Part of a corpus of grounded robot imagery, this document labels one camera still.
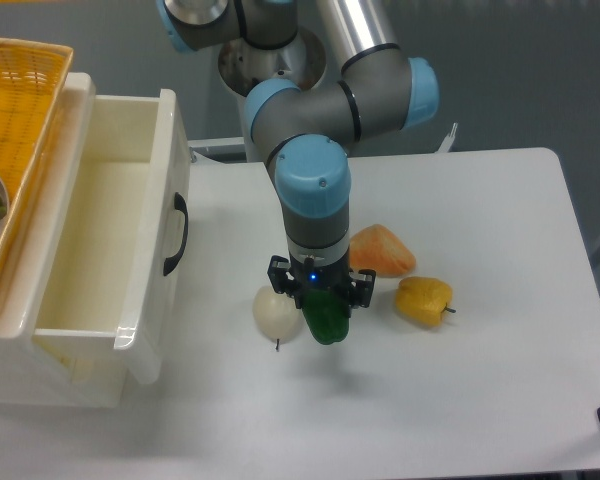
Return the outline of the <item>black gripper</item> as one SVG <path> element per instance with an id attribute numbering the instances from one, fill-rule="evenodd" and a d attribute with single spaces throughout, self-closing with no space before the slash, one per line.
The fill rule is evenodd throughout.
<path id="1" fill-rule="evenodd" d="M 348 251 L 329 264 L 273 255 L 267 276 L 274 292 L 291 298 L 296 307 L 302 306 L 302 297 L 310 290 L 325 291 L 346 300 L 348 317 L 355 309 L 370 306 L 376 281 L 372 269 L 350 270 Z"/>

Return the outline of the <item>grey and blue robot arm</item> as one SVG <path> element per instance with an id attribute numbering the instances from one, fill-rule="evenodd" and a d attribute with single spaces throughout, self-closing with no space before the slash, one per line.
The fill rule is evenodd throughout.
<path id="1" fill-rule="evenodd" d="M 275 292 L 305 308 L 324 291 L 345 312 L 370 304 L 376 273 L 349 260 L 351 177 L 345 147 L 433 118 L 436 74 L 404 56 L 378 1 L 322 1 L 320 16 L 340 70 L 337 83 L 306 82 L 321 56 L 298 21 L 295 1 L 161 1 L 174 47 L 220 45 L 227 87 L 243 99 L 245 139 L 258 151 L 283 212 L 289 254 L 273 257 Z"/>

